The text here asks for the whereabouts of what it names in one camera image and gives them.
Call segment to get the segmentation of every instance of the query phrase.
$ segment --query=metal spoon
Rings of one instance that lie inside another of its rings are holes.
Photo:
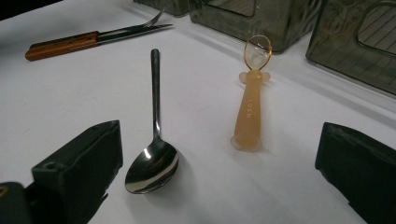
[[[125,178],[125,188],[144,194],[166,184],[178,166],[177,150],[160,136],[160,52],[151,51],[153,140],[132,163]]]

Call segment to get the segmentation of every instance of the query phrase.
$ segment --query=fork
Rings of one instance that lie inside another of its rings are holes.
[[[102,32],[101,36],[104,35],[114,35],[114,34],[119,34],[119,33],[124,33],[124,32],[131,32],[131,31],[136,31],[136,30],[140,30],[140,29],[144,29],[147,27],[152,26],[153,24],[155,24],[158,19],[161,17],[161,15],[163,14],[163,12],[165,11],[165,8],[163,7],[163,9],[160,11],[160,13],[158,13],[157,16],[155,16],[153,19],[151,19],[150,21],[140,24],[140,25],[135,25],[135,26],[130,26],[130,27],[124,27],[118,30],[113,30],[113,31],[107,31],[107,32]]]

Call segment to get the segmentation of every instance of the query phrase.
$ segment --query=wooden knife handle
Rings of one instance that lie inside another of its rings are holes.
[[[97,43],[98,36],[99,32],[93,31],[82,35],[72,35],[61,39],[33,44],[26,52],[25,58],[29,61],[35,61],[82,49],[97,47],[99,46]]]

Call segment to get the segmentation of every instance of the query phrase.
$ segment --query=knife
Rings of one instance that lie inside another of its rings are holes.
[[[65,38],[33,44],[25,53],[25,58],[29,61],[36,61],[82,49],[90,49],[108,42],[156,31],[171,25],[172,24],[164,24],[149,27],[141,27],[138,25],[103,33],[93,31],[82,35],[72,35]]]

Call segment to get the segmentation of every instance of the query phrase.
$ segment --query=black object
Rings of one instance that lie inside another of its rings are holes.
[[[325,123],[315,167],[367,223],[396,223],[396,150],[356,130]]]
[[[14,0],[6,0],[6,2],[3,2],[0,9],[0,21],[61,1],[63,0],[22,0],[17,2]]]
[[[0,223],[86,224],[121,166],[120,123],[92,126],[36,165],[26,189],[0,184]]]

